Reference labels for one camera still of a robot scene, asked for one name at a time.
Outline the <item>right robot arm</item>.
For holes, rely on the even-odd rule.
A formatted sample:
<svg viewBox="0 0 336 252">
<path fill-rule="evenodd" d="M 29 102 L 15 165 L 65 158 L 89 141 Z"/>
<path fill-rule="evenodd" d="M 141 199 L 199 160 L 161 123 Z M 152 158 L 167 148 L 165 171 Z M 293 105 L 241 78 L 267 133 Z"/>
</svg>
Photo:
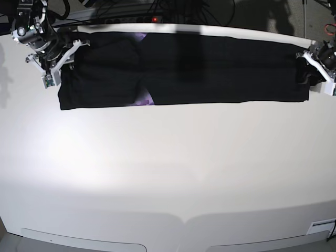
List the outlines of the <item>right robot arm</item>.
<svg viewBox="0 0 336 252">
<path fill-rule="evenodd" d="M 26 62 L 34 64 L 43 76 L 58 72 L 63 65 L 74 69 L 74 53 L 89 45 L 80 40 L 71 41 L 52 27 L 54 19 L 65 20 L 70 13 L 68 1 L 63 1 L 65 13 L 59 15 L 48 10 L 47 1 L 19 1 L 11 35 L 18 44 L 29 46 L 34 53 Z"/>
</svg>

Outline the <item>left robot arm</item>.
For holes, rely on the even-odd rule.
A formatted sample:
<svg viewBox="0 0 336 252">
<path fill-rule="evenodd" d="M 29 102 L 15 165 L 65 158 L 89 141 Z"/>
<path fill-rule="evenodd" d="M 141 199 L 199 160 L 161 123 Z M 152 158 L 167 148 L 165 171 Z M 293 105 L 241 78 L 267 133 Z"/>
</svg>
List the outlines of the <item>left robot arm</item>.
<svg viewBox="0 0 336 252">
<path fill-rule="evenodd" d="M 335 24 L 326 24 L 324 31 L 330 40 L 312 42 L 307 50 L 296 54 L 302 83 L 335 85 Z"/>
</svg>

